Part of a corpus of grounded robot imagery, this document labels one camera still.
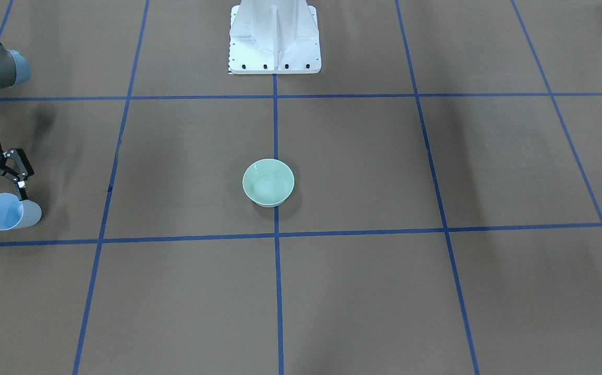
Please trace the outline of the light blue cup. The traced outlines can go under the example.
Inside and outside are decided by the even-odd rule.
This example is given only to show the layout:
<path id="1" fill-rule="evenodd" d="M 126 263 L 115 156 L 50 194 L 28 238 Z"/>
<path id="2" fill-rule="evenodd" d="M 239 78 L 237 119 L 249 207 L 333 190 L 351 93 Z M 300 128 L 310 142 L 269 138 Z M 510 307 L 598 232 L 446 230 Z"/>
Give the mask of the light blue cup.
<path id="1" fill-rule="evenodd" d="M 42 215 L 42 209 L 36 202 L 29 199 L 20 201 L 13 194 L 0 194 L 0 231 L 34 226 Z"/>

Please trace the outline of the pale green bowl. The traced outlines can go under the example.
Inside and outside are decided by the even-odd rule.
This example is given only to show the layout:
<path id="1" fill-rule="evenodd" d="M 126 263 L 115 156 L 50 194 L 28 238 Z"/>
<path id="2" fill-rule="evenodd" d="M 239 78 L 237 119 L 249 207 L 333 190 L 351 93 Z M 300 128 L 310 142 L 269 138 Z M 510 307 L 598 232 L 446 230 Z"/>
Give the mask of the pale green bowl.
<path id="1" fill-rule="evenodd" d="M 261 207 L 277 207 L 292 194 L 296 178 L 284 162 L 266 158 L 251 164 L 242 177 L 246 197 Z"/>

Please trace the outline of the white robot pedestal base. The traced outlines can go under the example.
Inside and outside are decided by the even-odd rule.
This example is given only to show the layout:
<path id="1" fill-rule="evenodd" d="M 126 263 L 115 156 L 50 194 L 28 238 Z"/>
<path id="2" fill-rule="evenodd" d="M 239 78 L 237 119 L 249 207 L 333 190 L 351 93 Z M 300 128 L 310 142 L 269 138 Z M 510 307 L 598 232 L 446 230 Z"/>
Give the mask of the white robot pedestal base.
<path id="1" fill-rule="evenodd" d="M 241 1 L 230 15 L 229 73 L 322 70 L 317 9 L 306 1 Z"/>

